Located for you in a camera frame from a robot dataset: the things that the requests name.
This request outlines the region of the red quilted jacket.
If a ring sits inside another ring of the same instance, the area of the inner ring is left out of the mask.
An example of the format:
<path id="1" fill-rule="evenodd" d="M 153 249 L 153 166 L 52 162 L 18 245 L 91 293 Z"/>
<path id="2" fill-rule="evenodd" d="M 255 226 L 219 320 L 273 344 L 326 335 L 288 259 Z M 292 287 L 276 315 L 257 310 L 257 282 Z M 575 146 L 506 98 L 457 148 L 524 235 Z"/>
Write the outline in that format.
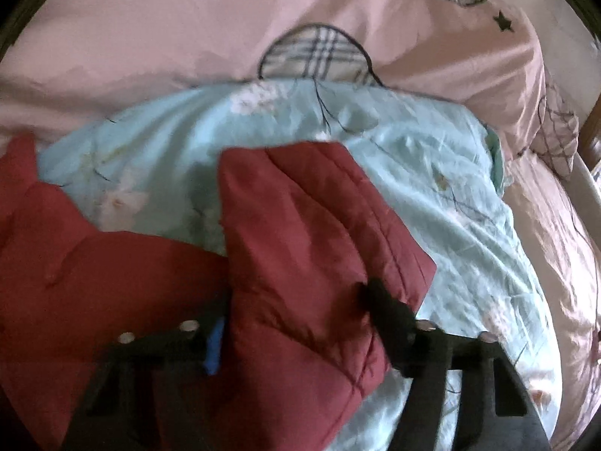
<path id="1" fill-rule="evenodd" d="M 359 286 L 414 313 L 436 266 L 343 145 L 232 148 L 218 161 L 225 254 L 103 232 L 40 180 L 29 135 L 1 159 L 1 446 L 64 450 L 111 349 L 225 320 L 219 368 L 183 380 L 208 450 L 322 450 L 388 359 Z"/>

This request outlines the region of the light blue floral quilt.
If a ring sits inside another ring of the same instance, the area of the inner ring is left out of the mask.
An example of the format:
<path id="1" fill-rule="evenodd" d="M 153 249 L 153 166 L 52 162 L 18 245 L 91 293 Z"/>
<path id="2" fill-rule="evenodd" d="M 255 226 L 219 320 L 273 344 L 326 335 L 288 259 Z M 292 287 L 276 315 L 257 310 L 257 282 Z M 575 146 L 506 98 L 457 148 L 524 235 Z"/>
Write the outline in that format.
<path id="1" fill-rule="evenodd" d="M 223 254 L 221 152 L 302 141 L 348 149 L 436 263 L 420 317 L 495 334 L 552 433 L 562 379 L 550 310 L 502 198 L 498 136 L 467 108 L 351 83 L 218 83 L 80 128 L 40 153 L 39 170 L 104 230 Z"/>

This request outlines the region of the pink heart-print pillow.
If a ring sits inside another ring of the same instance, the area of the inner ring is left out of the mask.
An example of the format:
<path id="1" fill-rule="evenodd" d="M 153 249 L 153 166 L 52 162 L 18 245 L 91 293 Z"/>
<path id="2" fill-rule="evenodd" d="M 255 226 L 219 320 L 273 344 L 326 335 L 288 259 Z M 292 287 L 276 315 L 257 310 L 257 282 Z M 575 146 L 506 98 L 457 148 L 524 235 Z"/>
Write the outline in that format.
<path id="1" fill-rule="evenodd" d="M 536 130 L 527 145 L 559 178 L 571 176 L 578 152 L 580 121 L 550 70 L 544 68 L 545 88 L 536 113 Z"/>

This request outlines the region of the pink heart-print duvet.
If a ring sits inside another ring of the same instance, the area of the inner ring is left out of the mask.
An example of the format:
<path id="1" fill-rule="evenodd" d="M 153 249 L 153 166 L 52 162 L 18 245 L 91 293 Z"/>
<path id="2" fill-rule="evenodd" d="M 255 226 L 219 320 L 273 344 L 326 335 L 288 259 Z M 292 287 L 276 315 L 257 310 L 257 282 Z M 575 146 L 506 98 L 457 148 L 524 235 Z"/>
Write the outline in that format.
<path id="1" fill-rule="evenodd" d="M 46 0 L 1 61 L 1 136 L 54 142 L 155 98 L 276 76 L 467 108 L 501 139 L 506 203 L 553 320 L 551 444 L 565 450 L 600 406 L 600 210 L 577 154 L 562 179 L 527 150 L 545 67 L 532 23 L 505 0 Z"/>

